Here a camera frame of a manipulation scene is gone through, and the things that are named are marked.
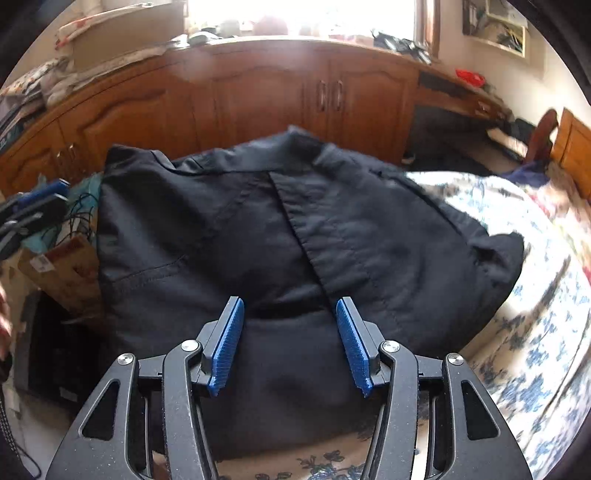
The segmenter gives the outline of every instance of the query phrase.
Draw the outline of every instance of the black jacket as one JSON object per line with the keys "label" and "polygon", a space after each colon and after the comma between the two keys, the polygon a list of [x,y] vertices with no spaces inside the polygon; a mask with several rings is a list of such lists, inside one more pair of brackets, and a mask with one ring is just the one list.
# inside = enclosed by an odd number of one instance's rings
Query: black jacket
{"label": "black jacket", "polygon": [[349,372],[339,298],[386,338],[441,357],[507,298],[523,242],[488,236],[392,165],[291,129],[175,162],[113,147],[98,253],[109,361],[166,353],[243,298],[228,386],[203,404],[227,458],[318,442],[375,412]]}

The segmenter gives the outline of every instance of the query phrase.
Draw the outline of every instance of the red object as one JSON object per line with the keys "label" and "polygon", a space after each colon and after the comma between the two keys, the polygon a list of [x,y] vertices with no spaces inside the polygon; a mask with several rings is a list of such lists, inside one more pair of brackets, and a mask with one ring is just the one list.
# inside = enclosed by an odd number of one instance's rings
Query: red object
{"label": "red object", "polygon": [[482,75],[469,72],[468,70],[456,69],[456,75],[477,88],[482,88],[482,86],[486,83],[486,78],[484,78]]}

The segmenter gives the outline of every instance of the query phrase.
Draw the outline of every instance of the floral bedspread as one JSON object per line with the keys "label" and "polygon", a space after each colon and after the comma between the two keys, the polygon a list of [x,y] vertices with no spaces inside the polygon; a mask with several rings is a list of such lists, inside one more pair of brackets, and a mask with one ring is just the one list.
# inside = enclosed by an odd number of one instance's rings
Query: floral bedspread
{"label": "floral bedspread", "polygon": [[[461,353],[507,420],[534,480],[541,480],[591,407],[591,286],[572,242],[536,205],[545,205],[539,192],[535,202],[498,177],[454,172],[409,177],[476,218],[490,234],[517,231],[524,237],[523,270],[513,292]],[[420,415],[413,479],[424,478],[427,427],[428,418]],[[350,434],[290,452],[229,460],[218,470],[232,480],[357,480],[370,437]]]}
{"label": "floral bedspread", "polygon": [[573,178],[556,163],[550,162],[546,175],[550,181],[540,188],[519,187],[565,238],[591,282],[591,206],[580,197]]}

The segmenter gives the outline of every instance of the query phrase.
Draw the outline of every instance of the person's hand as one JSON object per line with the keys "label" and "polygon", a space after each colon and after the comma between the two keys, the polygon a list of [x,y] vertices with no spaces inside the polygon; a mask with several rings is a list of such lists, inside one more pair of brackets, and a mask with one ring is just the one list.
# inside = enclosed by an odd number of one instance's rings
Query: person's hand
{"label": "person's hand", "polygon": [[0,284],[0,361],[6,360],[12,340],[12,323],[10,322],[10,307],[8,306],[6,291]]}

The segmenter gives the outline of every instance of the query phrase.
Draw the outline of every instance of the blue and white bedding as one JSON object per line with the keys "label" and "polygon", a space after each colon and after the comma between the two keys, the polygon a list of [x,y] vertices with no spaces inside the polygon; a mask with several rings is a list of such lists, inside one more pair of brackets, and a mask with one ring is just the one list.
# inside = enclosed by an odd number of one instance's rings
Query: blue and white bedding
{"label": "blue and white bedding", "polygon": [[[591,286],[573,250],[519,187],[498,177],[411,173],[433,195],[485,225],[524,237],[522,274],[487,327],[462,350],[517,438],[534,480],[573,441],[591,407]],[[413,478],[423,479],[428,419],[420,418]],[[218,464],[232,480],[359,479],[371,431]]]}

